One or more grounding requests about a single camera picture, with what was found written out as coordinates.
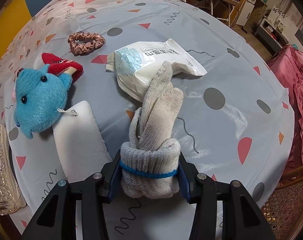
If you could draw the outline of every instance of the wooden floor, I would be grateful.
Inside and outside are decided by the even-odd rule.
[[[255,38],[255,36],[251,33],[250,29],[247,29],[245,27],[245,30],[248,31],[248,33],[245,33],[240,25],[235,25],[232,28],[235,32],[237,32],[240,36],[242,36],[246,42],[252,46],[252,48],[262,57],[262,59],[267,63],[272,59],[272,55],[269,53],[269,51],[260,43],[258,39]]]

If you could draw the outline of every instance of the plush toy eye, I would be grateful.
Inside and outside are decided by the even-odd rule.
[[[21,102],[22,102],[23,104],[27,103],[27,97],[26,97],[26,96],[22,96],[22,97],[21,97]]]
[[[20,68],[18,71],[17,71],[17,76],[20,74],[21,71],[23,71],[24,68]]]
[[[42,76],[42,77],[40,78],[40,81],[41,81],[41,82],[46,82],[46,81],[47,81],[47,77],[46,77],[46,76]]]

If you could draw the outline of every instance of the patterned tablecloth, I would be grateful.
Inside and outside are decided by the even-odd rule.
[[[67,38],[77,31],[99,33],[106,44],[88,56],[74,57]],[[17,70],[39,69],[43,52],[82,64],[84,74],[70,89],[67,107],[83,100],[90,103],[114,157],[128,141],[131,117],[141,104],[118,87],[115,73],[105,70],[106,57],[136,41],[169,38],[208,71],[202,77],[181,73],[172,79],[184,92],[172,136],[186,160],[215,180],[241,181],[259,206],[268,199],[290,152],[294,115],[288,90],[242,37],[183,2],[53,0],[17,34],[0,60],[0,123],[6,125],[17,180],[31,213],[65,175],[52,130],[34,133],[29,140],[13,121],[11,94]],[[104,208],[111,239],[188,239],[195,211],[179,194],[135,200],[119,193]],[[79,239],[80,221],[77,216]],[[220,203],[218,237],[221,225]]]

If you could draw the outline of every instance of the chair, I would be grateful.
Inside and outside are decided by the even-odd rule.
[[[277,239],[294,240],[303,228],[303,166],[284,174],[280,184],[261,211]]]

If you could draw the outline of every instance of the pink velvet blanket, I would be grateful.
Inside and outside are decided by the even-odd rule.
[[[293,144],[284,173],[303,165],[303,52],[288,45],[268,63],[279,82],[289,90],[295,112]]]

